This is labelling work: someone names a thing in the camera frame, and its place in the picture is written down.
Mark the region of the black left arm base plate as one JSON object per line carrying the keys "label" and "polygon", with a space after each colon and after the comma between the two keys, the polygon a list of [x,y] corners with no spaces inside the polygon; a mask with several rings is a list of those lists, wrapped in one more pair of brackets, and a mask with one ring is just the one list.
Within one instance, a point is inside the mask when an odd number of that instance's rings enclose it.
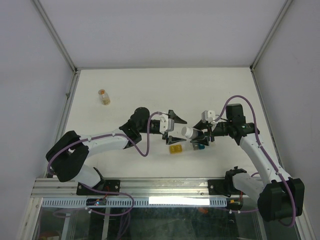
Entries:
{"label": "black left arm base plate", "polygon": [[102,196],[105,192],[119,193],[121,188],[121,181],[119,179],[105,179],[101,181],[97,186],[92,187],[99,192],[93,191],[85,187],[83,184],[77,185],[77,196]]}

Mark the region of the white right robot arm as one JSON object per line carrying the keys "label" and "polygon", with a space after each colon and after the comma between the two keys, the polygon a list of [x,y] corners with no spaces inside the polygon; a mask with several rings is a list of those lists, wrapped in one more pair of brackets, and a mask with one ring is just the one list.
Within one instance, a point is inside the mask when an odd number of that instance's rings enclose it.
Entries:
{"label": "white right robot arm", "polygon": [[238,168],[226,171],[224,179],[210,191],[230,197],[244,193],[257,204],[258,212],[266,222],[295,219],[303,213],[305,185],[293,178],[274,160],[260,139],[253,122],[247,122],[241,104],[225,106],[226,120],[217,122],[212,110],[205,110],[201,120],[192,128],[198,135],[193,144],[209,145],[216,137],[231,137],[252,161],[259,179]]}

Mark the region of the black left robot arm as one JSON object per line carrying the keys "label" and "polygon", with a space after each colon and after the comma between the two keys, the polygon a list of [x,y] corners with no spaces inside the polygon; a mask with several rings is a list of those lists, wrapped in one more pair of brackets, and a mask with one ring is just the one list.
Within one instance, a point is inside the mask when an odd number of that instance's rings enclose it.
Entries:
{"label": "black left robot arm", "polygon": [[86,159],[93,155],[134,147],[146,157],[150,152],[151,134],[162,135],[168,145],[187,139],[194,145],[208,145],[209,136],[193,127],[183,127],[183,138],[169,135],[175,124],[187,124],[173,110],[168,113],[156,111],[155,115],[160,119],[153,119],[146,107],[139,107],[125,124],[111,132],[100,135],[79,135],[73,130],[66,132],[45,155],[47,172],[57,176],[62,183],[76,181],[97,195],[107,189],[107,184],[98,169],[85,165]]}

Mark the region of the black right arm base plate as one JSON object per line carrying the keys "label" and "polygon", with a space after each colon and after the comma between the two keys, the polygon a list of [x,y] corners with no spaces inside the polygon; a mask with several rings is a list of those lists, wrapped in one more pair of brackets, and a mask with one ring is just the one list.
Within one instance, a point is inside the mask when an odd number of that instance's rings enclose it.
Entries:
{"label": "black right arm base plate", "polygon": [[223,195],[226,197],[231,197],[232,195],[240,195],[241,193],[246,196],[246,194],[235,188],[233,179],[209,179],[207,181],[208,194],[213,195]]}

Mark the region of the weekly pill organizer strip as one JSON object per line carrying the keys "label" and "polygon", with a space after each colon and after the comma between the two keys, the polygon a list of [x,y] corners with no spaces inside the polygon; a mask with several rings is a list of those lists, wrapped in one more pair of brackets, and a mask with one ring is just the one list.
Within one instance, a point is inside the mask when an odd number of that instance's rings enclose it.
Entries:
{"label": "weekly pill organizer strip", "polygon": [[169,153],[171,155],[174,154],[182,154],[190,151],[199,151],[204,150],[205,145],[199,143],[184,143],[184,144],[175,144],[169,146]]}

